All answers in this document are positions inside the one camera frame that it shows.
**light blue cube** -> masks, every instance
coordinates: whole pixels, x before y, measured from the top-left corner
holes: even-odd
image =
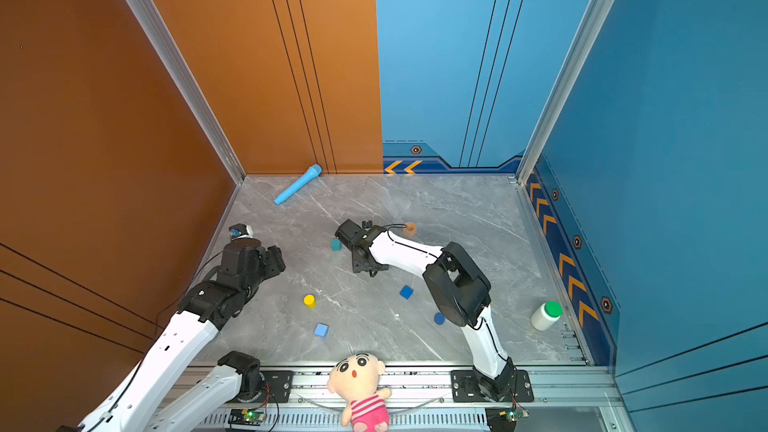
[[[318,337],[325,337],[328,333],[328,326],[325,324],[318,324],[317,327],[315,327],[315,335]]]

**gray marble surface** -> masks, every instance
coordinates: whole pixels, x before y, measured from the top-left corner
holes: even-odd
[[[274,197],[294,179],[249,176],[240,188],[214,253],[229,240],[226,228],[242,222],[264,246],[282,248],[286,270],[261,285],[242,314],[197,355],[198,363],[230,350],[263,364],[337,361],[351,350],[366,350],[385,361],[470,364],[460,329],[435,324],[437,307],[423,280],[397,268],[374,278],[353,274],[350,252],[331,249],[336,228],[347,218],[378,225],[414,222],[412,240],[462,244],[491,281],[494,323],[512,359],[569,360],[562,324],[545,332],[531,326],[536,307],[557,295],[536,265],[506,177],[322,176],[275,206]],[[399,294],[403,285],[414,291],[409,300]],[[314,309],[303,304],[306,294],[316,296]],[[329,327],[324,338],[314,335],[318,323]]]

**doll's face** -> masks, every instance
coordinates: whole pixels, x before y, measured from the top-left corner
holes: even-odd
[[[347,402],[367,399],[376,393],[379,375],[382,374],[384,363],[375,355],[351,355],[331,371],[328,391],[340,395]]]

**bottle with green cap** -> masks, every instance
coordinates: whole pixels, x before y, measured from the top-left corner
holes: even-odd
[[[531,316],[531,324],[540,331],[545,331],[557,322],[563,314],[562,306],[554,301],[545,302]]]

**plush doll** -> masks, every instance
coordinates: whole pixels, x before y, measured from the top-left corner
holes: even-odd
[[[389,412],[384,399],[392,395],[390,389],[376,390],[379,375],[384,374],[384,363],[370,354],[352,355],[331,371],[328,391],[346,400],[341,414],[341,425],[352,422],[354,432],[386,432]]]

